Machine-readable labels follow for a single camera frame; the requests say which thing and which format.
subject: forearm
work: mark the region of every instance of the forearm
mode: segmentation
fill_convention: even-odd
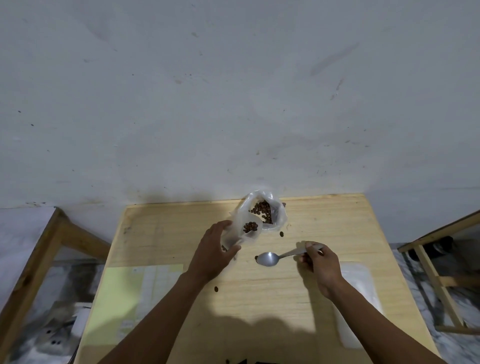
[[[331,300],[375,364],[445,363],[392,324],[346,280],[332,289]]]
[[[204,286],[183,273],[175,286],[99,364],[163,364],[190,308]]]

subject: spoon handle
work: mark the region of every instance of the spoon handle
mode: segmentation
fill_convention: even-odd
[[[324,247],[324,245],[321,244],[321,243],[315,243],[315,244],[312,244],[312,245],[317,250],[320,250]],[[279,255],[278,259],[282,259],[282,258],[285,258],[286,256],[291,256],[291,255],[300,255],[300,254],[303,254],[303,253],[306,253],[306,252],[307,252],[307,249],[305,247],[297,248],[297,249],[290,250],[289,252],[283,253],[282,255]]]

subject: hand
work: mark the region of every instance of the hand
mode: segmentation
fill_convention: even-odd
[[[319,251],[312,246],[312,243],[315,242],[305,243],[307,253],[300,256],[300,261],[315,274],[318,289],[322,295],[331,299],[332,291],[345,281],[338,256],[328,246],[324,246]]]
[[[202,284],[206,284],[218,276],[241,249],[240,245],[234,245],[228,251],[223,252],[220,247],[222,231],[231,223],[230,220],[224,220],[213,224],[198,244],[187,273],[195,279],[199,279]]]

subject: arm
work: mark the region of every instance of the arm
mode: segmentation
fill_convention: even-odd
[[[301,257],[313,270],[320,292],[338,308],[375,364],[446,364],[441,358],[397,328],[343,277],[337,255],[328,247],[319,253],[307,243]]]
[[[205,284],[218,276],[240,250],[222,252],[220,235],[231,221],[213,224],[200,241],[188,270],[150,313],[99,364],[163,364],[190,308]]]

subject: metal spoon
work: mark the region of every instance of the metal spoon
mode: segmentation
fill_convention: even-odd
[[[315,243],[315,244],[312,244],[312,245],[317,250],[320,250],[324,247],[324,245],[321,244],[321,243]],[[286,256],[300,255],[300,254],[303,254],[303,253],[306,253],[306,252],[307,252],[307,249],[305,247],[303,247],[303,248],[297,248],[297,249],[290,250],[289,252],[283,253],[282,255],[277,255],[277,254],[272,253],[272,252],[261,253],[257,257],[256,261],[261,266],[273,267],[273,266],[276,266],[276,264],[278,263],[278,261],[280,259],[285,258]]]

